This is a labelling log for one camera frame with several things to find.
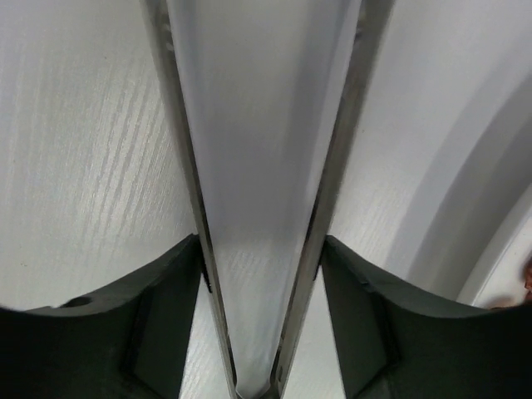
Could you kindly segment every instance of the metal edge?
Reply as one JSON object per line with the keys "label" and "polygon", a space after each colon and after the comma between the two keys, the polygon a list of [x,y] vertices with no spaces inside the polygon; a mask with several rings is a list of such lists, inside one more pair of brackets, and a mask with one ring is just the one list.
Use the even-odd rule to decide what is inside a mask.
{"label": "metal edge", "polygon": [[362,114],[368,83],[377,59],[394,0],[371,0],[363,3],[357,25],[360,42],[353,47],[337,118],[332,130],[327,157],[314,201],[307,234],[281,330],[278,351],[270,375],[266,398],[283,396],[301,328],[308,309],[325,236],[333,218],[334,207],[351,152],[352,140]]}
{"label": "metal edge", "polygon": [[214,259],[213,245],[209,233],[209,224],[205,213],[200,178],[195,162],[194,148],[190,136],[190,127],[186,114],[185,99],[181,89],[180,75],[175,58],[174,41],[170,28],[170,17],[166,0],[141,0],[144,8],[148,36],[155,66],[160,75],[161,92],[165,97],[166,115],[170,129],[177,141],[180,160],[185,172],[190,203],[198,229],[199,241],[204,255],[204,266],[210,292],[210,304],[214,315],[214,324],[224,362],[229,394],[239,399],[236,386],[236,370],[229,339],[224,301],[219,285],[218,270]]}

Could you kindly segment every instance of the white surface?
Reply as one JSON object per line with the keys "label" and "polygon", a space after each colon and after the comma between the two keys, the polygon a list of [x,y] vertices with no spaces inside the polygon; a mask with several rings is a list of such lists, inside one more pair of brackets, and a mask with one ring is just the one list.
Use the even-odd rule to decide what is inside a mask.
{"label": "white surface", "polygon": [[268,388],[359,4],[169,2],[243,397]]}
{"label": "white surface", "polygon": [[460,292],[480,308],[522,303],[525,265],[532,254],[532,185],[500,225]]}

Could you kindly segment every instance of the black plastic part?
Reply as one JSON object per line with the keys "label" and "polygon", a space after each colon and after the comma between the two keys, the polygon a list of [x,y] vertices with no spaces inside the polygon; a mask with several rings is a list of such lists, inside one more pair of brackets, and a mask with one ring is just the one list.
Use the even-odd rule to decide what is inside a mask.
{"label": "black plastic part", "polygon": [[189,236],[60,308],[0,308],[0,397],[176,399],[202,261]]}
{"label": "black plastic part", "polygon": [[346,397],[529,398],[532,307],[438,297],[328,237],[323,277]]}

